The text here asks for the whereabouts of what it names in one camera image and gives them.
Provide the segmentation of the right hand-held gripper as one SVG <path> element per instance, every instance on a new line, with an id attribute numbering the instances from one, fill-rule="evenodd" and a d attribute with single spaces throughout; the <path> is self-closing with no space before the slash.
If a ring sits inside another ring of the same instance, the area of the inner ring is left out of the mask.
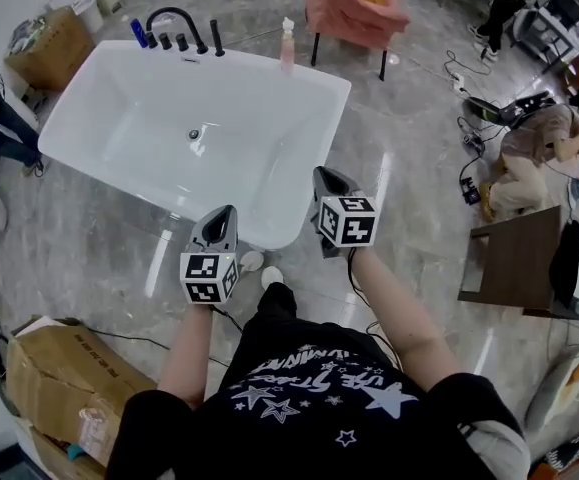
<path id="1" fill-rule="evenodd" d="M 324 258 L 343 249 L 370 247 L 375 241 L 379 211 L 374 198 L 343 173 L 317 166 L 312 173 L 316 231 Z M 322 197 L 323 191 L 329 195 Z"/>

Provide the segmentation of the black equipment bag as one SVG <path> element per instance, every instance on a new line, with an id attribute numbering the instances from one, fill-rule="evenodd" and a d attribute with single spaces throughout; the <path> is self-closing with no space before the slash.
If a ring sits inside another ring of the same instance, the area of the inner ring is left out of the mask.
<path id="1" fill-rule="evenodd" d="M 466 102 L 470 111 L 481 120 L 510 130 L 517 129 L 537 111 L 556 104 L 549 91 L 516 99 L 505 107 L 476 97 L 468 97 Z"/>

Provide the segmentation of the person's black trouser leg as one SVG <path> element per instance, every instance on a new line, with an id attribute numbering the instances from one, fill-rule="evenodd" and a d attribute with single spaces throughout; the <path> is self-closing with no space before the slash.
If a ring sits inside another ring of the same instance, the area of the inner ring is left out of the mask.
<path id="1" fill-rule="evenodd" d="M 272 282 L 265 289 L 252 322 L 264 328 L 290 328 L 299 324 L 293 291 L 281 282 Z"/>

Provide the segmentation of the large taped cardboard box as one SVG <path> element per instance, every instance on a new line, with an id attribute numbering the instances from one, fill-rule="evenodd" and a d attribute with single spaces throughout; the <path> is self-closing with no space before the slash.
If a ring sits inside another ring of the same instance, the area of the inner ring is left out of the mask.
<path id="1" fill-rule="evenodd" d="M 46 316 L 8 342 L 6 390 L 22 417 L 107 466 L 126 402 L 155 388 L 92 331 Z"/>

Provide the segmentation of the white bathtub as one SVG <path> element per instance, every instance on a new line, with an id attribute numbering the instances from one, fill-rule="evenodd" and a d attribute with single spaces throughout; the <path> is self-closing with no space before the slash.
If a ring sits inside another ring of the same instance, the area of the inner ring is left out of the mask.
<path id="1" fill-rule="evenodd" d="M 63 91 L 39 147 L 192 221 L 231 205 L 242 241 L 278 250 L 301 231 L 350 90 L 251 53 L 105 40 Z"/>

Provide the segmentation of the black power adapter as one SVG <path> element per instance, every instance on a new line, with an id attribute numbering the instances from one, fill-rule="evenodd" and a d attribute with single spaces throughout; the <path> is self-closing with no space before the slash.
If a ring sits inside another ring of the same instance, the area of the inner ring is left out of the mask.
<path id="1" fill-rule="evenodd" d="M 459 180 L 459 183 L 462 192 L 462 197 L 466 204 L 472 206 L 480 202 L 481 200 L 480 193 L 471 177 L 461 178 Z"/>

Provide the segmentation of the black cloth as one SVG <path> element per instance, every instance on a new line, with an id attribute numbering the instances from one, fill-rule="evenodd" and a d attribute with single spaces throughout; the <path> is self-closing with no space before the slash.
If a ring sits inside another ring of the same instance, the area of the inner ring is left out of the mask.
<path id="1" fill-rule="evenodd" d="M 549 280 L 554 298 L 569 307 L 574 298 L 579 268 L 579 222 L 572 220 L 563 227 L 559 245 L 549 266 Z"/>

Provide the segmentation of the person's left forearm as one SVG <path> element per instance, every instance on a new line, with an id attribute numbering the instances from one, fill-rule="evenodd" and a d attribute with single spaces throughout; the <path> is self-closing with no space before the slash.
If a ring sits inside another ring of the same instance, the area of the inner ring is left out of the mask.
<path id="1" fill-rule="evenodd" d="M 197 409 L 204 401 L 213 310 L 210 306 L 190 305 L 186 308 L 170 347 L 158 389 Z"/>

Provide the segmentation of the dark brown wooden board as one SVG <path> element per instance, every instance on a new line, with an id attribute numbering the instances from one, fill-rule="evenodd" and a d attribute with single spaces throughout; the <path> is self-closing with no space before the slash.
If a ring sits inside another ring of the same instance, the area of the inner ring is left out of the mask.
<path id="1" fill-rule="evenodd" d="M 457 298 L 549 317 L 554 304 L 549 267 L 566 219 L 555 206 L 472 229 Z"/>

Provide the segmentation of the white waste bin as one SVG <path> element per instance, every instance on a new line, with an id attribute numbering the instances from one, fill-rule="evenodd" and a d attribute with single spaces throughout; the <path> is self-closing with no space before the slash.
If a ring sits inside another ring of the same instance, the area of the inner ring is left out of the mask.
<path id="1" fill-rule="evenodd" d="M 90 34 L 97 33 L 103 27 L 104 19 L 97 0 L 78 0 L 72 9 Z"/>

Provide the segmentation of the black hand shower wand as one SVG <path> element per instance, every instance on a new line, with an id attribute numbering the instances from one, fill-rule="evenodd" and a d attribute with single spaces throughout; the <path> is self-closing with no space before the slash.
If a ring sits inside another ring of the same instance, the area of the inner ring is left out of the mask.
<path id="1" fill-rule="evenodd" d="M 223 42 L 219 31 L 218 21 L 216 19 L 210 20 L 210 29 L 214 43 L 215 56 L 222 57 L 225 55 L 225 50 L 223 47 Z"/>

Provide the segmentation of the grey cushion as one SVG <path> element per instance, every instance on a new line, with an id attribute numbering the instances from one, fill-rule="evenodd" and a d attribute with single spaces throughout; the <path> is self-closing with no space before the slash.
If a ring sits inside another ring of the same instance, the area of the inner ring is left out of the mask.
<path id="1" fill-rule="evenodd" d="M 555 366 L 538 387 L 525 415 L 525 427 L 538 432 L 579 398 L 579 357 Z"/>

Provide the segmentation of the black curved bathtub faucet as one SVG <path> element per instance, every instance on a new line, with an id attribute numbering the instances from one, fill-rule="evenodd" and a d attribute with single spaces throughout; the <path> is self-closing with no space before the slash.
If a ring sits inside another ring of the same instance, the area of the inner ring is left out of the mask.
<path id="1" fill-rule="evenodd" d="M 202 38 L 199 34 L 199 31 L 195 25 L 195 22 L 192 19 L 192 17 L 190 16 L 190 14 L 187 11 L 180 9 L 178 7 L 174 7 L 174 6 L 161 7 L 159 9 L 155 10 L 154 12 L 152 12 L 146 20 L 145 31 L 151 32 L 155 19 L 160 17 L 161 15 L 164 15 L 164 14 L 173 14 L 175 17 L 181 17 L 185 20 L 185 22 L 189 28 L 189 31 L 191 32 L 191 34 L 194 38 L 195 45 L 196 45 L 196 52 L 199 55 L 206 54 L 209 51 L 208 46 L 202 40 Z"/>

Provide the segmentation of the person's right forearm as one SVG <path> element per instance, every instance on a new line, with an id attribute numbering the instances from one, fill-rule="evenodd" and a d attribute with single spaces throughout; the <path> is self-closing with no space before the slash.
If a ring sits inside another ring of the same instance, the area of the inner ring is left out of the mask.
<path id="1" fill-rule="evenodd" d="M 429 391 L 447 378 L 466 375 L 423 304 L 373 249 L 358 249 L 349 265 L 404 373 L 413 382 Z"/>

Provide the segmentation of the pink pump soap bottle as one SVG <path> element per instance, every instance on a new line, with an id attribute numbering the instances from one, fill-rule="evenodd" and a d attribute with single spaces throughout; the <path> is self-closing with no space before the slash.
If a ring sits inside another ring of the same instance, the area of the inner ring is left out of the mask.
<path id="1" fill-rule="evenodd" d="M 280 67 L 283 73 L 291 75 L 294 66 L 294 26 L 295 23 L 288 17 L 282 22 L 282 40 L 280 52 Z"/>

